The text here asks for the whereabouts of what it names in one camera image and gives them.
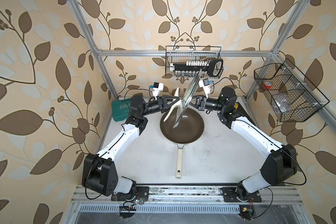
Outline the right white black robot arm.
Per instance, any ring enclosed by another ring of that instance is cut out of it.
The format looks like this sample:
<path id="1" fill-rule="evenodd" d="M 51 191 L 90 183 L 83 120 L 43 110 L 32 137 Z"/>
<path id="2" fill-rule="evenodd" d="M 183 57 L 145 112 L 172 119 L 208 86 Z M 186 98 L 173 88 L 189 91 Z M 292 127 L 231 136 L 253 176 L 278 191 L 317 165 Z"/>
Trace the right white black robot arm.
<path id="1" fill-rule="evenodd" d="M 250 195 L 269 186 L 277 186 L 297 173 L 296 149 L 294 146 L 274 140 L 250 120 L 249 116 L 237 102 L 237 95 L 230 87 L 224 87 L 218 98 L 198 95 L 189 104 L 200 111 L 216 111 L 222 124 L 240 134 L 252 144 L 265 159 L 261 169 L 254 175 L 240 181 L 237 193 L 241 197 Z"/>

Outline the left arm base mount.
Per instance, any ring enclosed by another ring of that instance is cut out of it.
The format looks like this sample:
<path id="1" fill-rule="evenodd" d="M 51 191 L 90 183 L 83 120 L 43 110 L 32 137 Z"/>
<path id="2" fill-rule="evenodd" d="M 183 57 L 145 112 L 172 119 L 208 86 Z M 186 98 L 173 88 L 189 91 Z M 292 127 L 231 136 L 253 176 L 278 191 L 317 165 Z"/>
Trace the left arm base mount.
<path id="1" fill-rule="evenodd" d="M 111 201 L 116 202 L 126 202 L 137 200 L 139 203 L 144 203 L 149 197 L 149 187 L 148 186 L 133 186 L 128 193 L 113 193 L 111 196 Z"/>

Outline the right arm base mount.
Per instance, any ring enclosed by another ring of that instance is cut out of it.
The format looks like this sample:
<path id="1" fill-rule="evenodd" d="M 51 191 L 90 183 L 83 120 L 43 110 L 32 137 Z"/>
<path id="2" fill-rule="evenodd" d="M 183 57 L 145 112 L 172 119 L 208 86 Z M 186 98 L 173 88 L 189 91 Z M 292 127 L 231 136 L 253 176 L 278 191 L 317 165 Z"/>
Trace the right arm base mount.
<path id="1" fill-rule="evenodd" d="M 249 193 L 241 187 L 223 187 L 221 195 L 226 203 L 261 203 L 262 199 L 258 191 Z"/>

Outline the glass pot lid cream handle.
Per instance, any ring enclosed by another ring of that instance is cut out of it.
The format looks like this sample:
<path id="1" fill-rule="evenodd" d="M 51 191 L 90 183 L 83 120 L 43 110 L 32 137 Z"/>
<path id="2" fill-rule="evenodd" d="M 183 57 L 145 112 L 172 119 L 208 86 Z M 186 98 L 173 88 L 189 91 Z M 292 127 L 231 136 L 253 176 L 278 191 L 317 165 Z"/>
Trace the glass pot lid cream handle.
<path id="1" fill-rule="evenodd" d="M 188 86 L 187 90 L 185 91 L 183 97 L 180 98 L 179 106 L 176 107 L 177 108 L 176 119 L 175 119 L 175 124 L 174 124 L 173 128 L 176 128 L 179 125 L 186 109 L 188 108 L 188 105 L 189 105 L 189 102 L 191 101 L 191 98 L 193 97 L 194 93 L 198 90 L 201 74 L 202 74 L 202 70 L 200 69 L 198 74 L 194 76 L 192 82 L 189 84 L 189 86 Z M 177 91 L 175 93 L 175 96 L 177 96 L 177 97 L 179 97 L 178 91 L 179 91 L 179 88 L 177 89 Z M 163 122 L 166 122 L 168 120 L 168 118 L 170 117 L 170 115 L 172 114 L 172 112 L 174 110 L 169 110 L 168 111 L 168 114 L 164 118 Z"/>

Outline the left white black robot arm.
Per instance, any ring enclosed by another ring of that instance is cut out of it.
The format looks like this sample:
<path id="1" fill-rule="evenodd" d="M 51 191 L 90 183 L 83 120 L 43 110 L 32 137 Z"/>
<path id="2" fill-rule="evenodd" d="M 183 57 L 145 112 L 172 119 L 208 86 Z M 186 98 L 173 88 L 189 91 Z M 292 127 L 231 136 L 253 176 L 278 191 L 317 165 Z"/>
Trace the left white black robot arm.
<path id="1" fill-rule="evenodd" d="M 146 128 L 146 115 L 173 111 L 179 104 L 178 96 L 157 96 L 148 102 L 141 95 L 133 96 L 121 132 L 104 149 L 85 157 L 82 186 L 104 196 L 113 193 L 132 194 L 134 181 L 118 176 L 116 164 L 119 158 Z"/>

